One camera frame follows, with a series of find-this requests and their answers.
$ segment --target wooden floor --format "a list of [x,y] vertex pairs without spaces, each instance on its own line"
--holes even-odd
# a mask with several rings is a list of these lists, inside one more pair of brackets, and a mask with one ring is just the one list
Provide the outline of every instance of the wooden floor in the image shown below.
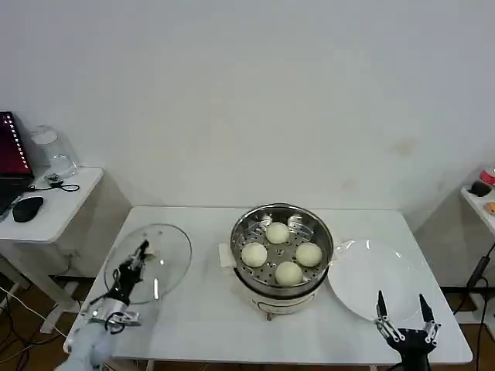
[[[0,277],[0,285],[3,288],[10,288],[12,283],[9,283],[4,277]],[[76,299],[83,300],[87,292],[90,290],[90,283],[81,284],[74,297]],[[27,291],[19,291],[19,297],[31,308],[38,311],[43,315],[47,315],[53,303],[44,295],[38,288],[32,285]],[[451,306],[456,307],[459,303],[457,295],[448,297]],[[39,327],[41,326],[41,320],[30,311],[25,310],[17,301],[11,300],[10,308],[12,313],[12,319],[15,323],[15,331],[24,339],[31,338],[31,342],[39,342],[46,339],[51,339],[54,335],[42,335],[39,333]],[[63,332],[67,333],[70,330],[70,326],[75,319],[75,315],[65,314],[58,324],[58,327]],[[476,337],[478,334],[477,325],[463,325],[462,329],[466,336],[473,354],[476,355]],[[17,352],[25,348],[20,342],[15,340],[16,337],[10,333],[9,317],[6,311],[3,311],[0,315],[0,370],[1,371],[17,371],[22,369],[23,371],[52,371],[59,364],[61,364],[67,355],[62,350],[63,338],[59,337],[46,345],[37,345],[29,350],[29,361],[26,363],[25,368],[19,362],[24,362],[20,359],[20,356],[16,356],[10,360],[5,361],[8,357],[15,355]],[[492,371],[495,370],[495,342],[491,339],[490,334],[483,329],[482,334],[482,354],[480,359],[480,370]],[[27,352],[24,352],[24,359],[27,357]],[[140,369],[145,369],[145,365],[142,364]],[[192,363],[192,362],[157,362],[155,364],[156,371],[174,370],[174,371],[358,371],[369,370],[368,367],[363,366],[287,366],[287,365],[238,365],[238,364],[209,364],[204,363]],[[380,371],[387,370],[388,367],[380,367]],[[472,361],[469,365],[461,366],[433,366],[434,371],[475,371],[476,363]]]

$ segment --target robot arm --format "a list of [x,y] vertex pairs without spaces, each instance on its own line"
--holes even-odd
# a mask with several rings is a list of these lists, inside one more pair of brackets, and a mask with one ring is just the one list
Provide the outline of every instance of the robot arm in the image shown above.
[[145,240],[135,253],[114,271],[114,284],[108,293],[93,300],[90,306],[103,300],[91,313],[87,323],[75,331],[69,345],[69,358],[56,371],[90,371],[99,369],[108,360],[117,340],[117,334],[127,326],[139,325],[138,313],[127,311],[134,286],[142,281],[145,266]]
[[378,319],[374,324],[387,344],[401,355],[404,371],[429,371],[428,354],[436,348],[435,338],[441,324],[435,322],[432,309],[422,294],[419,295],[425,327],[422,329],[396,329],[387,316],[384,296],[378,292]]

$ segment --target steamer basket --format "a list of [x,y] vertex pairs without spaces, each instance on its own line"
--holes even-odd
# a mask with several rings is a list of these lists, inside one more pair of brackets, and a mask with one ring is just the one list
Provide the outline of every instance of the steamer basket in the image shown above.
[[[266,239],[266,228],[273,222],[288,226],[290,236],[286,243],[273,244]],[[259,268],[251,268],[241,259],[242,249],[250,242],[261,243],[268,251],[267,261]],[[322,261],[316,267],[300,266],[301,284],[279,285],[275,280],[275,269],[284,261],[297,263],[295,251],[305,242],[319,246]],[[230,251],[237,264],[234,269],[248,287],[269,298],[297,298],[315,290],[326,277],[333,254],[333,238],[325,223],[310,211],[286,203],[273,203],[247,212],[235,223],[230,235]]]

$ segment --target white table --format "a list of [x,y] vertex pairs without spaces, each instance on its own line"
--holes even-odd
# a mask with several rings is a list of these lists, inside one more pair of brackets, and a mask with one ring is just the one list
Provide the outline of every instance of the white table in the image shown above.
[[[495,202],[495,189],[492,187],[492,191],[484,197],[478,197],[467,192],[466,187],[461,189],[461,193],[466,201],[471,205],[473,210],[478,214],[480,219],[486,224],[490,232],[495,235],[495,216],[491,216],[485,209],[486,203]],[[481,317],[483,314],[483,306],[485,301],[480,294],[469,294],[471,301],[476,306],[475,311],[460,311],[456,314],[456,319],[462,324],[479,324],[481,323]],[[484,323],[488,328],[488,331],[495,340],[495,298],[491,298],[486,305],[486,316]]]
[[[180,285],[156,307],[131,305],[140,311],[143,326],[119,335],[114,357],[124,359],[190,360],[202,362],[260,362],[325,365],[380,365],[399,362],[371,322],[349,311],[328,282],[304,311],[266,315],[232,291],[233,281],[219,265],[218,243],[227,242],[230,229],[245,209],[135,207],[128,215],[114,248],[134,229],[150,223],[171,223],[189,235],[191,267]],[[396,211],[313,210],[341,240],[381,240],[426,268],[418,282],[442,323],[433,363],[465,363],[473,355],[403,216]],[[105,292],[103,269],[87,296]],[[82,326],[79,315],[73,332]],[[420,314],[398,327],[423,326]]]
[[[65,290],[60,288],[38,267],[35,261],[22,256],[19,243],[33,243],[33,248],[36,248],[35,244],[56,241],[98,184],[102,175],[103,171],[100,168],[79,168],[78,173],[66,181],[67,184],[78,184],[80,190],[77,192],[53,189],[25,193],[23,198],[33,196],[44,198],[44,203],[36,217],[27,223],[17,223],[11,211],[0,223],[0,254],[56,302],[55,310],[47,318],[52,323],[56,323],[64,311],[78,313],[79,304],[71,298],[77,284],[70,282]],[[47,187],[43,178],[37,179],[35,186],[36,188]],[[41,331],[50,333],[51,330],[50,325],[44,325]]]

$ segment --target glass lid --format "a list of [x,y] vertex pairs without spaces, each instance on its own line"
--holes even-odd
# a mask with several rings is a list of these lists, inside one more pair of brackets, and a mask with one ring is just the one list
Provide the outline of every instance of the glass lid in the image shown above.
[[193,248],[186,233],[172,224],[150,224],[128,234],[112,251],[105,264],[104,282],[109,290],[114,271],[147,240],[142,282],[131,293],[131,304],[160,300],[186,276]]

